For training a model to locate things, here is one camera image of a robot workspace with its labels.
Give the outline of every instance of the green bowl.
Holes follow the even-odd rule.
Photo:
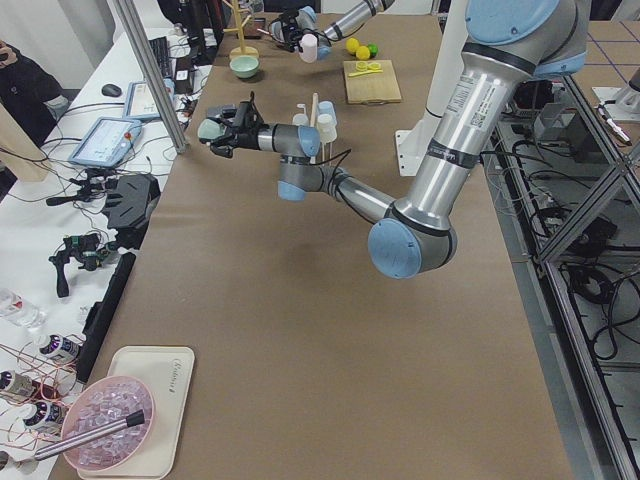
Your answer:
[[[238,78],[251,78],[258,72],[260,62],[256,57],[240,55],[229,63],[231,70]]]

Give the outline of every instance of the keyboard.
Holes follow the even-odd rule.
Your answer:
[[[173,71],[171,68],[171,58],[169,57],[169,40],[167,37],[158,37],[149,40],[151,51],[156,57],[160,73],[164,78],[171,78]]]

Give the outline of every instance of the computer mouse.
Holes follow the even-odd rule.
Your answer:
[[[107,97],[119,97],[122,95],[122,89],[113,83],[107,83],[102,87],[102,94]]]

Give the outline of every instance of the tablet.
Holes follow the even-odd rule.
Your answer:
[[[173,103],[173,80],[165,78],[164,86],[171,103]],[[158,111],[158,107],[156,107],[156,102],[153,99],[153,95],[151,95],[151,89],[147,85],[147,82],[131,82],[129,84],[122,116],[142,121],[160,118],[160,112]]]
[[[124,159],[141,130],[142,123],[136,119],[101,117],[75,148],[69,162],[113,167]]]

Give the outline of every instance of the white tray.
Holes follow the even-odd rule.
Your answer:
[[[78,470],[80,478],[159,480],[169,474],[194,363],[188,347],[130,346],[116,352],[107,375],[130,375],[144,382],[155,402],[153,425],[140,449],[122,465],[104,473]]]

